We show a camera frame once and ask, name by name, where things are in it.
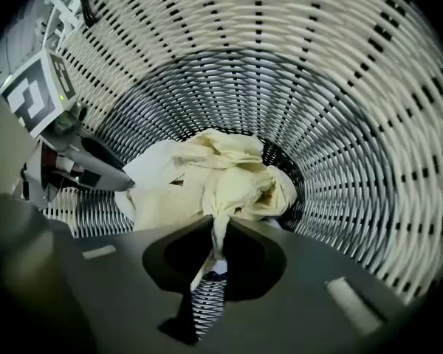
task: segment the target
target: woven basket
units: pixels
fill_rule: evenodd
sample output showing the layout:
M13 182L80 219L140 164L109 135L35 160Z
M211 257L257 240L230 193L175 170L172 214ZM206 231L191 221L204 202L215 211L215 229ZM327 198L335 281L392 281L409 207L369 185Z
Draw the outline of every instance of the woven basket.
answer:
M89 108L86 129L125 162L209 127L254 133L298 188L285 229L352 257L405 302L440 278L443 48L411 0L92 9L98 22L59 52ZM63 190L55 212L76 237L131 231L110 192Z

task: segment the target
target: wire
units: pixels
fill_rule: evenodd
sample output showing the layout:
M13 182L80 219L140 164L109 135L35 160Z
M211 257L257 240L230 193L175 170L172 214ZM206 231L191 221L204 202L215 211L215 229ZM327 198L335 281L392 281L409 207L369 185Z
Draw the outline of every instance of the wire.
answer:
M90 0L80 0L80 5L82 7L83 21L87 27L93 26L97 22L97 17L92 12L90 7Z

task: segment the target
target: crumpled fabric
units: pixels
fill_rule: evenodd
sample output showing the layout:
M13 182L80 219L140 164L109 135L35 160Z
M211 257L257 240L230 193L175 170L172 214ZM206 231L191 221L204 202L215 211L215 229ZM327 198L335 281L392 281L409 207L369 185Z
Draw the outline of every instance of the crumpled fabric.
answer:
M134 231L182 227L196 215L212 215L213 255L219 260L230 217L280 216L297 198L289 176L262 164L262 153L256 136L214 129L186 142L163 140L123 168L135 187L116 192L115 201Z

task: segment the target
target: white woven wicker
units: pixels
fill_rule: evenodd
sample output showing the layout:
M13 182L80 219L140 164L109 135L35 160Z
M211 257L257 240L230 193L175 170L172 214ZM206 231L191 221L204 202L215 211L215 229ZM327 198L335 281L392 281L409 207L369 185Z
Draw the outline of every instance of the white woven wicker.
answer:
M129 149L132 146L129 134L118 139L119 145L126 147L129 153L126 161L155 140L181 139L177 130L184 131L187 136L210 124L226 129L240 128L265 139L277 140L297 163L304 178L303 217L296 232L338 248L341 243L329 232L343 229L347 225L344 221L341 223L342 219L356 214L355 226L372 220L367 237L373 232L379 241L387 240L386 253L374 257L375 254L367 249L364 255L350 255L394 288L406 302L426 292L439 278L443 269L443 48L413 2L94 0L93 9L98 23L90 29L80 25L59 49L66 58L81 101L89 108L86 128L109 141L118 136L118 133L106 132L103 126L113 127L117 118L109 117L115 116L118 106L131 107L135 104L131 101L143 98L140 95L145 93L138 89L137 97L128 91L140 85L150 90L151 83L157 95L151 97L152 100L144 97L144 104L153 106L156 112L173 106L176 115L167 118L167 127L164 118L145 120L147 128L133 127L129 121L134 118L135 122L140 122L137 119L152 112L151 109L138 111L134 107L133 115L125 118L129 129L141 138L144 130L154 132L150 139L140 141L140 146L135 145L132 150ZM229 59L230 50L244 49L255 51L253 55L248 53L237 58L239 61ZM247 80L245 87L248 90L251 86L253 92L246 94L246 106L252 103L254 108L248 110L246 116L240 110L238 115L242 117L237 121L233 121L234 113L230 113L236 107L235 102L230 105L231 97L222 94L224 87L237 93L236 79L224 76L221 83L214 79L211 84L214 90L210 89L207 79L209 69L201 70L197 79L197 66L203 59L212 57L206 53L209 50L227 54L226 64L221 60L214 63L221 63L222 68L226 66L218 70L223 75L230 67L235 69L235 74L247 72L243 74ZM267 55L259 55L256 63L256 50L282 59L283 68L275 71L277 79L270 79L273 73L269 73L271 66ZM190 93L184 94L182 87L173 90L171 86L172 77L175 83L180 81L171 64L187 57L184 69L189 69L191 64L195 67L191 85L196 85L202 95L201 100L196 99L198 102L190 99ZM241 63L242 69L236 68ZM294 97L289 96L287 87L285 93L281 87L271 91L270 80L280 83L278 76L283 74L286 80L291 80L291 74L299 78L300 86L296 88L305 89L306 94L297 98L293 92ZM158 89L157 83L162 83L164 88ZM371 179L372 160L363 159L363 165L358 162L358 167L354 167L353 162L348 163L350 156L363 155L361 145L355 147L351 155L348 143L344 140L343 144L333 140L326 143L323 140L325 131L316 125L329 112L328 98L339 104L332 110L339 109L339 115L344 113L352 125L363 127L367 123L374 134L371 135L376 138L368 139L369 143L385 151L394 178L389 184L393 195L380 202L380 211L373 208L376 203L373 198L362 199L361 193L368 187L364 182L376 182L376 188L381 190L382 179L377 175L384 171L378 171ZM222 110L224 103L227 103L227 110ZM341 110L345 106L349 106L348 111L355 108L359 111L351 113L351 117L362 114L365 118L354 123L346 108ZM261 121L254 119L254 123L250 123L249 116L256 114L256 109L258 114L262 110L263 117L268 120L273 117L272 121L259 123ZM286 122L276 117L289 118ZM298 129L293 130L296 122ZM351 129L343 135L351 140L351 148L356 145L351 134L355 132L360 130ZM298 139L296 135L304 138L298 147L290 144ZM341 187L336 190L341 184L346 186L343 191ZM354 192L359 193L356 199L347 195ZM66 201L69 192L64 193L62 198ZM346 203L348 198L353 198L354 203Z

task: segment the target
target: pile of laundry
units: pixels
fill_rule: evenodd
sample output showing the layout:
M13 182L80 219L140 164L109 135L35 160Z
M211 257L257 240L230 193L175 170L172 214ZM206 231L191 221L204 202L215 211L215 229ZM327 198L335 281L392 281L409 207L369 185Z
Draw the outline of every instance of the pile of laundry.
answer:
M221 259L230 217L278 217L297 198L289 176L264 165L262 155L256 136L215 129L185 142L162 140L123 168L135 186L116 192L115 201L134 231L212 215L213 255Z

